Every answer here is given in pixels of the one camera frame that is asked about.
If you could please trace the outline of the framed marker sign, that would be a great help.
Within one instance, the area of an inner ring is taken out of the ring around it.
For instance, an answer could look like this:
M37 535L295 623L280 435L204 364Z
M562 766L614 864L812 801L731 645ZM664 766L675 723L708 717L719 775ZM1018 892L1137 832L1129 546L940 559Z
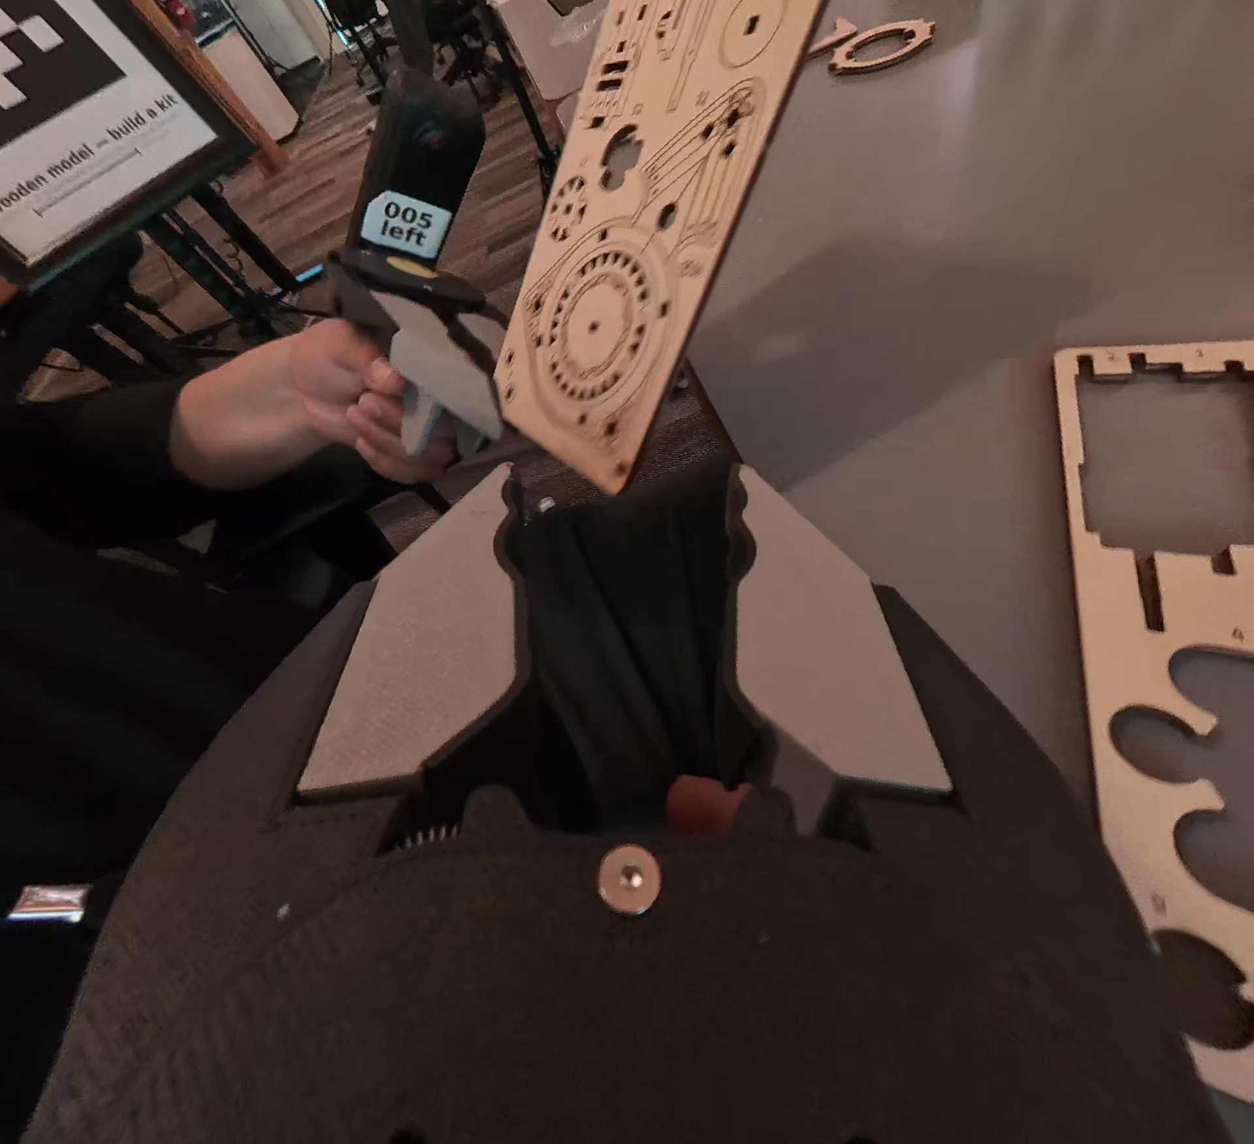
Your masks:
M59 275L265 134L155 0L2 0L2 279Z

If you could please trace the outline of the person's left hand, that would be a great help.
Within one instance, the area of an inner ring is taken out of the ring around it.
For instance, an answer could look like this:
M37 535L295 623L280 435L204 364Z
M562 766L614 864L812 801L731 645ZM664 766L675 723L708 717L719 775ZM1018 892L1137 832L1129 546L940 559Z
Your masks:
M384 480L428 483L458 457L439 420L410 455L400 441L404 379L360 327L322 320L183 385L167 433L174 470L206 489L274 481L328 446L348 446Z

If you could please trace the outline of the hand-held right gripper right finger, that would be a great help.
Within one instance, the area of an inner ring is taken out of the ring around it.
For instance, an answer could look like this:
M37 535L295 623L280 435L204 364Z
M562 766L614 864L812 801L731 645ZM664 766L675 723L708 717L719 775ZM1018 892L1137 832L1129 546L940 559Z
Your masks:
M729 474L725 684L747 777L818 832L857 793L942 803L949 773L870 576L753 468Z

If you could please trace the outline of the oval wooden ring part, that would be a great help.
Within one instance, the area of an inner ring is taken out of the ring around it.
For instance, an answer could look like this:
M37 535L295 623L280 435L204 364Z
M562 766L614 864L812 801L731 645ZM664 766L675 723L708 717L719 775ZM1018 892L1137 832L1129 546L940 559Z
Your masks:
M833 77L860 78L894 69L931 47L935 23L907 19L857 30L834 47L827 71Z

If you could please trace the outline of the large wooden parts sheet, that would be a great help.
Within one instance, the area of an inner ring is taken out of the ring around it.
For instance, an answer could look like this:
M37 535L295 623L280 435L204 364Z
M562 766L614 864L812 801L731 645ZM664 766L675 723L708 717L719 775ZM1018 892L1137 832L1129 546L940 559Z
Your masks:
M827 0L608 0L501 346L504 422L619 494Z

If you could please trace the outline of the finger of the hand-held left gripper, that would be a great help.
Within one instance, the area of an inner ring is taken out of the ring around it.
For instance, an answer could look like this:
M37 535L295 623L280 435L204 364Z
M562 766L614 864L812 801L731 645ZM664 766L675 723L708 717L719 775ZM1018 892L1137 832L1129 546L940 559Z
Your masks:
M421 455L443 416L462 455L497 442L504 433L493 383L506 338L501 314L486 307L441 320L430 307L393 294L378 294L378 305L397 327L387 359L404 379L404 452Z

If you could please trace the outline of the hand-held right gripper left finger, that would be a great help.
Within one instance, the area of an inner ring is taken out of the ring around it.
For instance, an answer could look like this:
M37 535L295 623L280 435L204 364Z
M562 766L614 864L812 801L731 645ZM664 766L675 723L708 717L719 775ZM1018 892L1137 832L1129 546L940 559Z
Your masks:
M508 558L514 468L495 468L378 574L300 797L397 790L510 704L525 682L525 598Z

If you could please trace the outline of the wooden sheet with cloud cutouts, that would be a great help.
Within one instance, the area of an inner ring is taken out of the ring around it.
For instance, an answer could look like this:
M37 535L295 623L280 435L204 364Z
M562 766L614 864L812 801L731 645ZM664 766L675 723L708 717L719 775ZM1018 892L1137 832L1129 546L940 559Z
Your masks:
M1252 377L1252 342L1105 344L1053 355L1061 476L1070 535L1074 613L1087 697L1096 814L1107 855L1144 929L1178 933L1215 948L1237 970L1235 998L1252 1003L1252 912L1215 896L1181 860L1179 823L1226 810L1204 779L1165 782L1124 760L1111 723L1146 710L1207 738L1217 717L1189 702L1170 678L1181 650L1252 656L1252 548L1233 545L1218 561L1178 552L1103 545L1089 526L1077 381L1131 381L1139 374L1209 381Z

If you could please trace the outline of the black easel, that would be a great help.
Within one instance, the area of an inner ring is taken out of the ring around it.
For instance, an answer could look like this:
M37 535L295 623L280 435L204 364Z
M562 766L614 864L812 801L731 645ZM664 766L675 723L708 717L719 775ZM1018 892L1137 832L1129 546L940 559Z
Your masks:
M191 201L222 233L228 253L217 251L176 208L165 208L5 301L3 398L20 398L37 374L53 372L52 353L70 357L72 372L126 387L196 377L211 363L306 327L311 314L300 311L300 296L321 279L322 266L293 273L213 184L191 190ZM146 246L207 294L224 318L196 331L176 325L133 283Z

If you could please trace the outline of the person's dark-clothed body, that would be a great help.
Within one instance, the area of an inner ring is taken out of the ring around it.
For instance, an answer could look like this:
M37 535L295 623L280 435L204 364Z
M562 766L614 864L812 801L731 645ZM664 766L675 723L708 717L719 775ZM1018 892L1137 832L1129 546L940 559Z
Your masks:
M528 673L424 788L298 806L350 610L272 621L94 558L219 507L157 478L2 537L2 899L130 866L31 1143L755 1143L779 1111L729 899L610 933L597 832L736 782L729 463L506 535Z

